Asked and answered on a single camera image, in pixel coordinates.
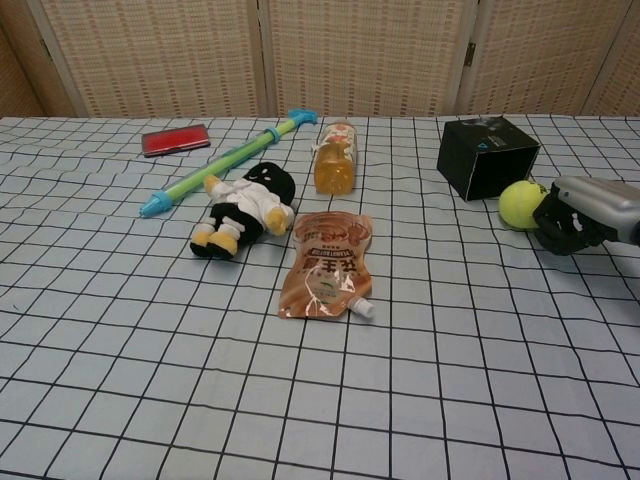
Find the silver and black right robot hand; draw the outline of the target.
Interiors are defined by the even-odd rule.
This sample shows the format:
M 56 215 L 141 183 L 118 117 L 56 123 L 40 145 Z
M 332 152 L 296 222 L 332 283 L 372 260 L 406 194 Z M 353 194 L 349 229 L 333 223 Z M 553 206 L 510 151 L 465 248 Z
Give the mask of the silver and black right robot hand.
M 561 176 L 533 212 L 534 235 L 555 255 L 605 241 L 639 244 L 639 189 L 621 181 Z

